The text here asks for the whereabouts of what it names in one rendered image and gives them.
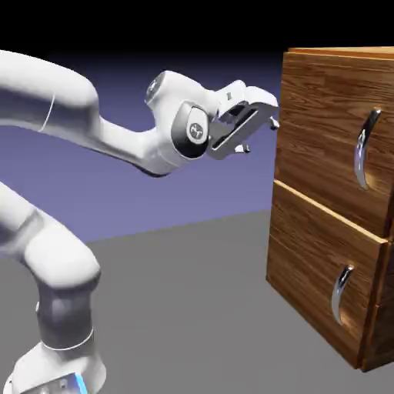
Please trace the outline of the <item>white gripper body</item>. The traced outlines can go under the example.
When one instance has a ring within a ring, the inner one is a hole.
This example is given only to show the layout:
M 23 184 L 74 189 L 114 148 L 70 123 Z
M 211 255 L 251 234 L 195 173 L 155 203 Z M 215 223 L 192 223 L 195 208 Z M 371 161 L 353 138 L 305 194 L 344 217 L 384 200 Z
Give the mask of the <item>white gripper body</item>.
M 237 145 L 247 145 L 245 141 L 279 109 L 271 92 L 255 86 L 227 85 L 209 90 L 208 99 L 215 111 L 206 153 L 216 160 L 235 154 Z

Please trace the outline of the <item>wooden cabinet door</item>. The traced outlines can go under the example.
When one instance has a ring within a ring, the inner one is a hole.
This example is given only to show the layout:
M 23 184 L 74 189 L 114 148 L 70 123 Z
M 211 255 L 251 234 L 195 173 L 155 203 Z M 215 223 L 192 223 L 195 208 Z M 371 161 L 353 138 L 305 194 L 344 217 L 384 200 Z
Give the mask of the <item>wooden cabinet door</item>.
M 354 173 L 356 139 L 382 113 Z M 394 47 L 292 48 L 283 56 L 275 177 L 382 238 L 394 237 Z
M 343 326 L 330 299 L 345 265 Z M 279 180 L 273 183 L 267 282 L 353 368 L 394 362 L 394 242 L 350 222 Z

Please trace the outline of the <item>wooden cabinet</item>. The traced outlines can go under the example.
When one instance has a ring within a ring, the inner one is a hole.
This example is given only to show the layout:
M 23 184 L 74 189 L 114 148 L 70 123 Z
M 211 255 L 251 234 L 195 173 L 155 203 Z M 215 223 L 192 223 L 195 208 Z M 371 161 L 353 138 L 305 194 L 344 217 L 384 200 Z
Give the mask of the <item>wooden cabinet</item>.
M 394 363 L 394 46 L 283 56 L 267 282 L 354 368 Z

